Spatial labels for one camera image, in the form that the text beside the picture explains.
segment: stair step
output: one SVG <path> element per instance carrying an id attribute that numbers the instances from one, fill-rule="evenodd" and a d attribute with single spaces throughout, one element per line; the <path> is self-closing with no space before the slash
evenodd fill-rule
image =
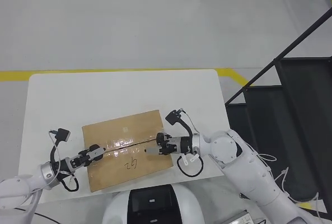
<path id="1" fill-rule="evenodd" d="M 283 58 L 275 67 L 326 209 L 332 213 L 332 59 Z"/>
<path id="2" fill-rule="evenodd" d="M 236 131 L 255 150 L 258 150 L 246 104 L 229 104 L 226 106 L 226 110 L 231 129 Z"/>
<path id="3" fill-rule="evenodd" d="M 284 188 L 295 200 L 309 200 L 318 192 L 295 123 L 281 86 L 256 86 L 244 91 L 251 126 L 260 153 L 273 155 L 267 162 L 274 177 L 289 167 Z M 282 177 L 277 184 L 281 187 Z"/>

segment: gray floor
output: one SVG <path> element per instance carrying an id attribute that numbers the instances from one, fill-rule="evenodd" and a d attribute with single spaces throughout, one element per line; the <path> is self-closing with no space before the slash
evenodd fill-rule
<path id="1" fill-rule="evenodd" d="M 0 1 L 0 70 L 231 67 L 249 80 L 328 8 L 326 0 Z M 331 54 L 332 19 L 291 53 Z M 240 88 L 228 77 L 219 81 L 225 101 Z M 269 71 L 256 84 L 278 83 Z M 0 82 L 0 179 L 17 175 L 27 85 Z M 263 216 L 225 178 L 185 185 L 206 223 L 242 209 Z M 61 223 L 100 223 L 109 198 L 45 203 L 38 211 Z"/>

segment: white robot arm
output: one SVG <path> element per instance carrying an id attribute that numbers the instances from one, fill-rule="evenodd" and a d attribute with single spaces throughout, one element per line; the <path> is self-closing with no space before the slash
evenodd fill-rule
<path id="1" fill-rule="evenodd" d="M 0 210 L 12 209 L 24 204 L 30 197 L 31 202 L 24 213 L 13 215 L 0 215 L 0 224 L 15 223 L 28 224 L 34 216 L 36 206 L 43 190 L 51 190 L 62 183 L 64 187 L 74 192 L 78 190 L 78 182 L 75 178 L 76 188 L 69 189 L 63 179 L 73 174 L 77 169 L 88 166 L 91 162 L 102 159 L 104 148 L 98 145 L 91 146 L 88 150 L 83 150 L 78 155 L 55 161 L 54 154 L 59 142 L 66 142 L 70 135 L 68 130 L 59 128 L 57 131 L 49 132 L 55 134 L 56 142 L 50 153 L 50 161 L 39 165 L 36 173 L 32 175 L 20 175 L 14 178 L 0 181 Z"/>
<path id="2" fill-rule="evenodd" d="M 271 223 L 322 223 L 288 198 L 275 183 L 270 167 L 234 130 L 216 132 L 210 139 L 199 133 L 193 134 L 181 119 L 181 112 L 185 113 L 183 109 L 172 111 L 166 120 L 171 125 L 180 123 L 189 136 L 171 137 L 159 133 L 158 147 L 148 148 L 146 152 L 162 155 L 192 153 L 196 157 L 210 155 L 239 192 L 255 202 Z"/>

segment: table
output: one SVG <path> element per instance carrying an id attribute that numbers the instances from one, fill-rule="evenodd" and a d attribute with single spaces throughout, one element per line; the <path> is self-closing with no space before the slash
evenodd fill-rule
<path id="1" fill-rule="evenodd" d="M 69 141 L 59 145 L 61 158 L 71 157 L 83 150 L 82 126 L 150 110 L 160 110 L 168 134 L 187 135 L 181 125 L 171 126 L 164 119 L 179 108 L 187 111 L 206 135 L 229 129 L 219 79 L 212 69 L 33 75 L 27 92 L 18 173 L 33 174 L 38 164 L 49 161 L 50 129 L 71 131 Z M 173 155 L 174 166 L 170 169 L 94 193 L 88 186 L 87 169 L 81 168 L 75 173 L 80 183 L 78 192 L 69 193 L 59 185 L 44 191 L 40 203 L 223 175 L 205 157 L 203 172 L 188 178 L 176 166 L 177 158 Z M 193 163 L 187 168 L 196 173 L 200 165 Z"/>

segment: yellow floor stripe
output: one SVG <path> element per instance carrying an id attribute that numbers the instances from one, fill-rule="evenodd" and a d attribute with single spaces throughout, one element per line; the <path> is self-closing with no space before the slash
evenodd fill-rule
<path id="1" fill-rule="evenodd" d="M 0 82 L 28 81 L 30 76 L 37 73 L 81 73 L 81 72 L 120 72 L 120 71 L 162 71 L 184 69 L 89 69 L 89 70 L 42 70 L 42 71 L 0 71 Z M 244 86 L 248 81 L 231 68 L 216 68 L 219 76 L 230 77 L 239 85 Z"/>

